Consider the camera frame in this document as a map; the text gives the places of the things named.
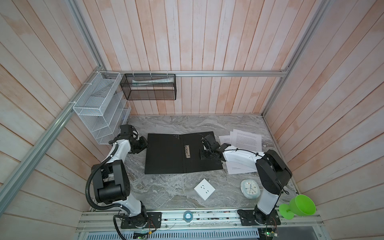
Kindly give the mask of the blue folder black inside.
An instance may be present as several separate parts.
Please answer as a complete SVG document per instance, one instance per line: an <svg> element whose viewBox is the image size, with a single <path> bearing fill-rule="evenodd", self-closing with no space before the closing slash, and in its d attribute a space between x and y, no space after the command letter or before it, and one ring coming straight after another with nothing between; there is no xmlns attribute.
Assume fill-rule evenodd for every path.
<svg viewBox="0 0 384 240"><path fill-rule="evenodd" d="M223 162L214 163L200 159L203 136L213 132L192 134L148 134L145 174L185 174L223 169ZM185 145L190 146L191 158L185 155Z"/></svg>

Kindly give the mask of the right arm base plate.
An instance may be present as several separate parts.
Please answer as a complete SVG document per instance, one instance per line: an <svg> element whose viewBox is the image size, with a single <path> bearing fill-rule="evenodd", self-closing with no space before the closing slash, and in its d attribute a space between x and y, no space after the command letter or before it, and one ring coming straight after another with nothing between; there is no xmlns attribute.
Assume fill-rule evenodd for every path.
<svg viewBox="0 0 384 240"><path fill-rule="evenodd" d="M255 210L237 210L237 213L242 226L281 225L277 210L273 210L269 215Z"/></svg>

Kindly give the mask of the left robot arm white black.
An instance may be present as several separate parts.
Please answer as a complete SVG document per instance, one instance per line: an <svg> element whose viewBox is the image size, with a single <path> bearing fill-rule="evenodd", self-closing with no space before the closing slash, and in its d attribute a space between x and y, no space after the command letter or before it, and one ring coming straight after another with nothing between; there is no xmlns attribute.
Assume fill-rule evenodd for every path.
<svg viewBox="0 0 384 240"><path fill-rule="evenodd" d="M111 141L112 149L108 156L92 166L86 182L85 196L88 204L95 210L119 208L124 215L117 217L144 228L148 215L144 204L131 195L131 184L124 165L128 154L138 154L148 147L145 137L139 136L132 125L121 125L121 132Z"/></svg>

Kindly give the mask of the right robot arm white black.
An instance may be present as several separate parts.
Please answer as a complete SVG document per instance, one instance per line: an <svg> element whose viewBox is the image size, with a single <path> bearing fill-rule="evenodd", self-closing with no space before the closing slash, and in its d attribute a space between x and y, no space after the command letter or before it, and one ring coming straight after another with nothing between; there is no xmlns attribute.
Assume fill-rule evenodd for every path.
<svg viewBox="0 0 384 240"><path fill-rule="evenodd" d="M204 146L200 151L201 160L237 163L257 170L264 190L255 206L253 216L257 224L268 224L271 213L285 191L284 187L292 177L291 170L280 155L274 150L252 152L230 144L219 145L212 135L203 136L201 142Z"/></svg>

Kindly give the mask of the metal folder clip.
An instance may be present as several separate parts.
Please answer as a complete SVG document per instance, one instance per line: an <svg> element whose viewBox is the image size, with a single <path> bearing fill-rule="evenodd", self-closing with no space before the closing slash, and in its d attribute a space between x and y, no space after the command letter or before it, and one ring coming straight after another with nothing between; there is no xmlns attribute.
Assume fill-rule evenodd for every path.
<svg viewBox="0 0 384 240"><path fill-rule="evenodd" d="M185 145L185 155L186 155L187 159L191 158L191 151L190 151L190 146L189 145Z"/></svg>

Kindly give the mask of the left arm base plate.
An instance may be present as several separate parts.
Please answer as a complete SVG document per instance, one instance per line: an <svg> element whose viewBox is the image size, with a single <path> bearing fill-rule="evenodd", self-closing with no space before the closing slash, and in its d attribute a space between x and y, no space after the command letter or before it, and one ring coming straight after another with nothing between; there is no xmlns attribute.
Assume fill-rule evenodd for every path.
<svg viewBox="0 0 384 240"><path fill-rule="evenodd" d="M162 223L162 213L161 212L149 212L146 213L146 216L143 214L137 215L135 217L127 217L122 220L121 228L122 229L159 229Z"/></svg>

